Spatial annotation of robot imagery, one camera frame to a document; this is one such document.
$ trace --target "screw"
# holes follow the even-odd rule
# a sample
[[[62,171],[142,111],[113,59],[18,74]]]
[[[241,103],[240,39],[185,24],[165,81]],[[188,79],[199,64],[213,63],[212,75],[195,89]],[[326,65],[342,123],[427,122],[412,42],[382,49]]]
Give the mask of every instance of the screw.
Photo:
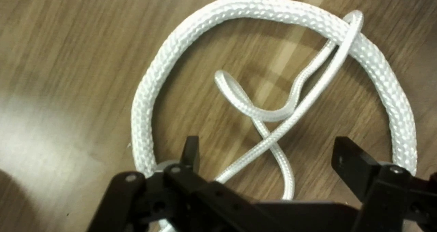
[[[175,167],[171,168],[171,172],[172,173],[179,173],[179,172],[181,172],[181,168],[175,166]]]
[[[396,165],[390,167],[390,170],[392,172],[394,172],[395,174],[401,174],[404,172],[399,166],[396,166]]]
[[[126,177],[126,182],[133,182],[136,180],[136,176],[135,174],[130,174],[129,176]]]

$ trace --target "white rope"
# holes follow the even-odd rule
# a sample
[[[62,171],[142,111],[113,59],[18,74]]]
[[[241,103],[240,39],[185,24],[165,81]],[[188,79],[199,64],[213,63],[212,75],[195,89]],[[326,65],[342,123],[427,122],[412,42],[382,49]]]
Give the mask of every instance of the white rope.
[[[409,102],[384,55],[362,33],[362,13],[353,11],[343,20],[315,6],[292,0],[217,0],[187,17],[165,40],[135,93],[132,105],[132,146],[137,170],[149,177],[156,167],[153,154],[152,110],[164,80],[181,54],[202,33],[228,19],[250,17],[296,24],[310,28],[328,38],[328,42],[312,62],[296,77],[284,107],[267,111],[254,106],[242,87],[228,73],[219,70],[215,82],[223,95],[239,111],[249,116],[263,140],[229,166],[216,180],[226,182],[269,148],[284,176],[283,199],[292,199],[294,176],[290,163],[277,144],[308,111],[335,74],[351,55],[365,69],[389,115],[392,134],[393,162],[413,175],[417,166],[415,124]],[[339,45],[328,68],[310,92],[298,103],[306,80],[326,61]],[[269,132],[264,122],[281,121]],[[171,226],[160,222],[162,231]]]

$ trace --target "wooden table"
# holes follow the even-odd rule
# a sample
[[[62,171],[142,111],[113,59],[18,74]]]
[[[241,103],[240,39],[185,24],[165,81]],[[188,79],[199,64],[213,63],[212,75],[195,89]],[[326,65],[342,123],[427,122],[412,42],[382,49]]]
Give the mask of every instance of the wooden table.
[[[142,75],[168,34],[212,1],[0,0],[0,231],[85,231],[110,178],[134,168],[129,120]],[[418,176],[437,171],[437,1],[299,1],[340,17],[364,13],[362,32],[386,55],[415,115]],[[199,135],[200,174],[213,179],[260,141],[219,93],[214,72],[230,72],[257,106],[277,109],[324,42],[305,28],[252,19],[201,36],[156,103],[158,162],[179,158],[185,137]],[[384,107],[351,58],[279,142],[296,174],[297,200],[359,205],[329,165],[338,135],[390,160]],[[256,199],[283,191],[270,153],[227,185]]]

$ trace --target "wood grain surface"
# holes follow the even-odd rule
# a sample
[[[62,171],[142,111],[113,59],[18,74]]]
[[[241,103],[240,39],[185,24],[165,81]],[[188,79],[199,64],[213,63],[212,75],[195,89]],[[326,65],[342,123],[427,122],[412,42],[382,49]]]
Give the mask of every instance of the wood grain surface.
[[[110,178],[134,168],[130,109],[142,75],[168,34],[212,1],[0,0],[1,232],[86,230]],[[364,13],[362,32],[387,57],[415,115],[417,175],[437,171],[437,1],[298,1],[340,17]],[[325,41],[305,28],[252,19],[202,35],[154,108],[158,162],[179,158],[185,137],[199,135],[200,174],[213,179],[260,141],[249,118],[219,93],[214,72],[228,71],[257,106],[277,109]],[[384,107],[351,58],[279,142],[296,174],[297,200],[359,206],[330,167],[339,135],[390,160]],[[255,199],[278,199],[283,191],[270,153],[226,185]],[[409,224],[406,231],[418,229]]]

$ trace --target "thick white rope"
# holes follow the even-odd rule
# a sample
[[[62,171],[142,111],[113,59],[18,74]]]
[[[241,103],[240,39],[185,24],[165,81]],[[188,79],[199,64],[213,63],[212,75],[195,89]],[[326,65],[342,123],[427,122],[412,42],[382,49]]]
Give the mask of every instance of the thick white rope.
[[[409,102],[384,55],[362,33],[362,13],[353,11],[341,20],[315,6],[292,0],[217,0],[187,17],[165,40],[135,93],[132,112],[132,146],[138,171],[149,177],[156,167],[153,154],[152,111],[159,90],[181,54],[202,33],[228,19],[250,17],[308,27],[328,42],[315,59],[297,76],[284,107],[267,111],[254,106],[242,87],[226,72],[217,71],[215,82],[220,91],[238,110],[248,115],[263,140],[229,166],[216,180],[226,182],[242,168],[267,151],[275,156],[284,176],[283,199],[292,199],[294,176],[289,161],[277,141],[308,111],[335,74],[351,55],[365,69],[389,116],[393,162],[415,175],[417,151],[415,124]],[[339,45],[328,68],[310,92],[298,103],[306,80],[326,61]],[[281,121],[269,132],[263,122]],[[166,226],[163,231],[171,231]]]

